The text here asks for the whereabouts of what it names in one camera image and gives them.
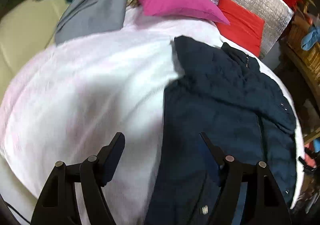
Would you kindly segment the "white pink bed sheet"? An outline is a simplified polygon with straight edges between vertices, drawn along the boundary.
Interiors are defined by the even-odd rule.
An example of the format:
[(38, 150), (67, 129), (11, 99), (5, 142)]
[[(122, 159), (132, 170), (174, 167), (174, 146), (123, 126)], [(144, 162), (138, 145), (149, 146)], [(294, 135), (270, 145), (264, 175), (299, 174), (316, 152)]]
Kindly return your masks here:
[(20, 70), (1, 104), (1, 155), (34, 197), (55, 161), (83, 160), (121, 131), (124, 156), (104, 194), (117, 222), (143, 222), (160, 162), (164, 88), (181, 75), (172, 51), (180, 35), (217, 47), (226, 40), (211, 23), (130, 8), (122, 30), (50, 46)]

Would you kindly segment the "light blue cloth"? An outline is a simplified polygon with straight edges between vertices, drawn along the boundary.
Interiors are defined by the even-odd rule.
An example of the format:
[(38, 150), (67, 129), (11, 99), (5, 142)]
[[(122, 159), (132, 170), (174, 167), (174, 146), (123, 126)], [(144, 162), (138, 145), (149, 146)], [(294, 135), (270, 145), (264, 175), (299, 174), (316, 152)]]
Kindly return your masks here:
[(304, 51), (310, 50), (313, 45), (319, 42), (320, 28), (319, 26), (311, 26), (306, 36), (301, 40), (301, 48)]

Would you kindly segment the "grey garment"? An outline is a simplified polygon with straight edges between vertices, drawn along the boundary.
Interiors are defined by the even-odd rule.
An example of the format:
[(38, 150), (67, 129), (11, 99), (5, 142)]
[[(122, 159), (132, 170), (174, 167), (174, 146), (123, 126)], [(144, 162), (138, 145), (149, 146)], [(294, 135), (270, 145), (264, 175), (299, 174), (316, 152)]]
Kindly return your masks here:
[(127, 0), (74, 0), (57, 23), (55, 43), (120, 30)]

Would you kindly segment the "red pillow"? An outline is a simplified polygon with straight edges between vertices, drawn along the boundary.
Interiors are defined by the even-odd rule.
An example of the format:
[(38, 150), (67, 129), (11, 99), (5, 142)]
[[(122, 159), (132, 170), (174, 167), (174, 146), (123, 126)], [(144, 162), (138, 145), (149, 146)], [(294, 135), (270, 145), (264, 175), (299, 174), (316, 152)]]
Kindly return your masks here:
[(216, 23), (220, 34), (258, 57), (265, 21), (232, 0), (219, 0), (218, 8), (229, 21)]

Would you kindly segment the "magenta pillow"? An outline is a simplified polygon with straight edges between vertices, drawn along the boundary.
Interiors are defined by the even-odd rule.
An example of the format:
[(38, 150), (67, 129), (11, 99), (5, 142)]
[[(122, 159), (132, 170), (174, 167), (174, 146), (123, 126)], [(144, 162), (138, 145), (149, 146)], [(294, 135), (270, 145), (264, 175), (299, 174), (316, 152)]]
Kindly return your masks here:
[(180, 15), (229, 25), (228, 19), (211, 0), (138, 0), (146, 16)]

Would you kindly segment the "wicker basket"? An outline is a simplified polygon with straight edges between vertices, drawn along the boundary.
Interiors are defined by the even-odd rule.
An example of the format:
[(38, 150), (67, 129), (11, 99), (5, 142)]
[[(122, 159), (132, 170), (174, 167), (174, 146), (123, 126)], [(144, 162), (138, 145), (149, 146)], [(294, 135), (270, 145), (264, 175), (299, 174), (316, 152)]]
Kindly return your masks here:
[(304, 62), (319, 84), (319, 42), (316, 42), (308, 51), (303, 50), (301, 48), (301, 40), (306, 34), (306, 30), (293, 23), (286, 42), (302, 62)]

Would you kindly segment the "navy blue puffer jacket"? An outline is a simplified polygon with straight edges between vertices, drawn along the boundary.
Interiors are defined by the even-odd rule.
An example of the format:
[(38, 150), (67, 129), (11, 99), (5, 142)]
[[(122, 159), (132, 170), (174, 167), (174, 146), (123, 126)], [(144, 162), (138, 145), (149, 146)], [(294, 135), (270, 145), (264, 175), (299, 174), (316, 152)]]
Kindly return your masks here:
[(219, 194), (217, 165), (202, 155), (205, 133), (242, 163), (265, 161), (291, 204), (296, 187), (296, 118), (257, 59), (223, 44), (174, 40), (184, 76), (164, 91), (161, 162), (146, 224), (205, 224)]

